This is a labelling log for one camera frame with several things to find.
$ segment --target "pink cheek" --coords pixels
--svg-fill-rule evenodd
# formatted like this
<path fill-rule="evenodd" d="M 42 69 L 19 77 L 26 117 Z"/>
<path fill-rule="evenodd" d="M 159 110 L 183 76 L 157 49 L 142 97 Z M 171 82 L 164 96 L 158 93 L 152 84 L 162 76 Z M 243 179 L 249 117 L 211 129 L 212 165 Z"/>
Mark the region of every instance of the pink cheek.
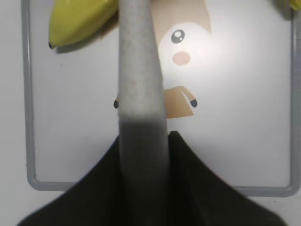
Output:
<path fill-rule="evenodd" d="M 176 65 L 182 66 L 190 62 L 190 56 L 186 52 L 178 52 L 174 55 L 173 61 Z"/>

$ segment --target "white board surface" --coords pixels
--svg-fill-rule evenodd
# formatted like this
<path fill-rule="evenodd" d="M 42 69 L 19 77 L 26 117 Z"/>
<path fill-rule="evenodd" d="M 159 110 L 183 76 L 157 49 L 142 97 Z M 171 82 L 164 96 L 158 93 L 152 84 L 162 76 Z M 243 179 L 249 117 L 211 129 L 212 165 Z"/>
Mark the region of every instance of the white board surface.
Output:
<path fill-rule="evenodd" d="M 48 48 L 51 8 L 31 0 L 36 176 L 76 182 L 118 135 L 118 29 L 58 54 Z M 159 43 L 165 89 L 183 86 L 198 103 L 185 97 L 193 116 L 168 128 L 233 186 L 287 186 L 291 23 L 269 0 L 208 0 L 207 9 L 211 32 L 174 24 Z M 180 44 L 171 42 L 177 30 Z M 179 52 L 187 64 L 175 63 Z"/>

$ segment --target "cartoon sticker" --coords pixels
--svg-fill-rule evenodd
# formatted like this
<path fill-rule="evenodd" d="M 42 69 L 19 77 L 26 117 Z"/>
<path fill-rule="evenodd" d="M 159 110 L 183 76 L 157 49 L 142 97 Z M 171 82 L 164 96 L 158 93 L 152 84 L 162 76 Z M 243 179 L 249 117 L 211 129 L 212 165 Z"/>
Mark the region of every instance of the cartoon sticker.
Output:
<path fill-rule="evenodd" d="M 196 97 L 181 84 L 191 61 L 199 59 L 210 38 L 210 17 L 205 0 L 152 0 L 152 14 L 165 88 L 167 118 L 193 116 Z M 180 79 L 176 74 L 183 71 Z M 118 108 L 119 97 L 114 101 Z"/>

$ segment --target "yellow banana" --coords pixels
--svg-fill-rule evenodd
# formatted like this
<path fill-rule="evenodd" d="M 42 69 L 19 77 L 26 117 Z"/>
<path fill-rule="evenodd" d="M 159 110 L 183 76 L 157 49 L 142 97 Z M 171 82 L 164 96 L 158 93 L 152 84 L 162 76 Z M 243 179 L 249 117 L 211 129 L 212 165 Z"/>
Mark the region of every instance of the yellow banana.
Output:
<path fill-rule="evenodd" d="M 76 43 L 102 27 L 118 10 L 118 0 L 55 0 L 49 47 Z"/>
<path fill-rule="evenodd" d="M 289 0 L 291 7 L 294 10 L 300 10 L 301 9 L 301 0 Z"/>

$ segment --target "cartoon eye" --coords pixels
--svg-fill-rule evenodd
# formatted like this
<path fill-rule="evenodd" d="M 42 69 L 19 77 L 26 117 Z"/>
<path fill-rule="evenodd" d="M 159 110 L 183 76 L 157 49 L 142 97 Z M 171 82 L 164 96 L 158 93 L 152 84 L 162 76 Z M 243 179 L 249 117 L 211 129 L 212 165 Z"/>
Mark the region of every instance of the cartoon eye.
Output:
<path fill-rule="evenodd" d="M 171 36 L 171 41 L 174 44 L 179 44 L 184 40 L 184 38 L 185 38 L 185 32 L 183 30 L 176 30 Z"/>

